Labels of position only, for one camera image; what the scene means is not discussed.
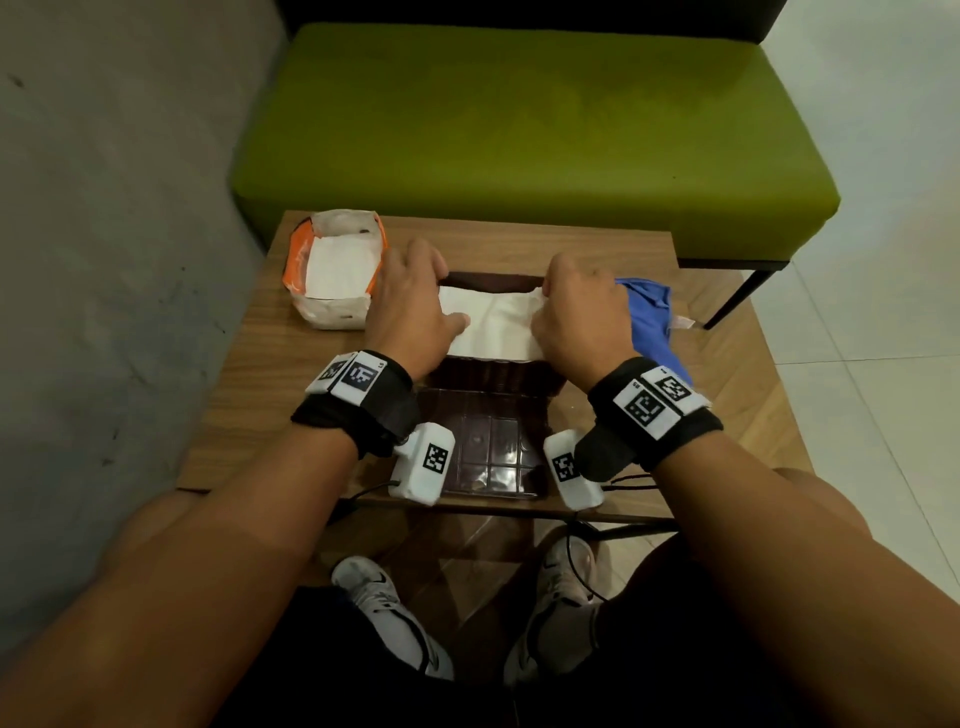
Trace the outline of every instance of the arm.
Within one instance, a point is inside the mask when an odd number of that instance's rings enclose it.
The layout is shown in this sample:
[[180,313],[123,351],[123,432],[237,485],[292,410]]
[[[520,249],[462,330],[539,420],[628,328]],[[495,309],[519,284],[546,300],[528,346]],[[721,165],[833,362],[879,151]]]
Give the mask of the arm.
[[[413,379],[467,325],[440,310],[445,275],[424,241],[384,261],[366,347]],[[206,725],[286,608],[356,460],[343,430],[289,425],[31,645],[0,684],[0,725]]]
[[[534,322],[585,392],[634,356],[609,274],[555,259]],[[653,472],[684,535],[743,623],[833,721],[960,723],[960,606],[722,432]]]

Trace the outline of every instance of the table top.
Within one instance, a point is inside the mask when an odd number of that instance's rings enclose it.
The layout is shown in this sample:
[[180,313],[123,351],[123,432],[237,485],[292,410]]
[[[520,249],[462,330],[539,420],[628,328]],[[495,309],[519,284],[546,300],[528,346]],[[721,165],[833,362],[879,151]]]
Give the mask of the table top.
[[[280,280],[290,233],[308,214],[288,211],[276,230],[246,316],[187,452],[178,487],[213,489],[225,482],[287,425],[303,397],[303,388],[335,354],[362,348],[363,331],[319,331],[306,324]],[[550,258],[567,251],[589,267],[604,267],[618,276],[669,285],[679,274],[668,232],[386,216],[382,221],[391,245],[405,246],[409,239],[423,236],[441,251],[450,270],[542,276]],[[551,401],[548,421],[554,431],[572,426],[589,429],[593,415],[586,395],[567,384]],[[388,480],[392,468],[392,458],[368,455],[357,464],[345,495]],[[385,491],[364,495],[357,502],[421,507],[392,498]],[[552,482],[550,494],[543,498],[444,495],[434,509],[561,519],[572,515]],[[669,515],[657,491],[616,491],[608,493],[599,508],[583,512],[581,518],[634,522]]]

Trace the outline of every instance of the person's right arm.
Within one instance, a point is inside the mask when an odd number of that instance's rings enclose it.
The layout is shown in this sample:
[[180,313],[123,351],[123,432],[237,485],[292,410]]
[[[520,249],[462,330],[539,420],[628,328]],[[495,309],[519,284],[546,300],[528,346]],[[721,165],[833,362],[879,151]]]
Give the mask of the person's right arm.
[[[631,356],[626,293],[554,258],[534,322],[588,392]],[[833,722],[960,725],[960,606],[723,432],[652,473],[697,558],[767,652]]]

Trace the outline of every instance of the person's left hand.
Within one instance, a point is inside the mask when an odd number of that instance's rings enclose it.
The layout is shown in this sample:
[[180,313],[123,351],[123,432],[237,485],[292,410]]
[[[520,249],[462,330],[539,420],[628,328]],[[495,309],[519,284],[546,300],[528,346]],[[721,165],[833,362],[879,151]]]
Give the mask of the person's left hand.
[[410,241],[406,255],[388,248],[383,256],[364,348],[386,354],[414,381],[437,368],[470,323],[466,313],[440,309],[437,281],[448,273],[440,251],[422,238]]

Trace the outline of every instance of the orange trim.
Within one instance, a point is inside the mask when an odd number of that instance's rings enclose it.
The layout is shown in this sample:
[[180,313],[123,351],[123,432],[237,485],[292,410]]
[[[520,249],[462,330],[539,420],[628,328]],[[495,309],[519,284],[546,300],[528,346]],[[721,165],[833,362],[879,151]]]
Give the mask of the orange trim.
[[[373,271],[373,277],[367,285],[367,293],[373,293],[376,286],[376,277],[380,273],[380,266],[383,265],[383,253],[390,247],[387,242],[387,232],[383,229],[383,223],[380,216],[373,214],[376,225],[380,228],[380,239],[383,240],[383,247],[380,249],[380,260],[376,264],[376,270]],[[313,230],[313,222],[308,217],[302,223],[297,225],[290,233],[290,250],[287,252],[287,264],[283,268],[283,285],[291,293],[301,296],[306,295],[306,262],[310,257],[310,249],[313,247],[313,239],[323,237]]]

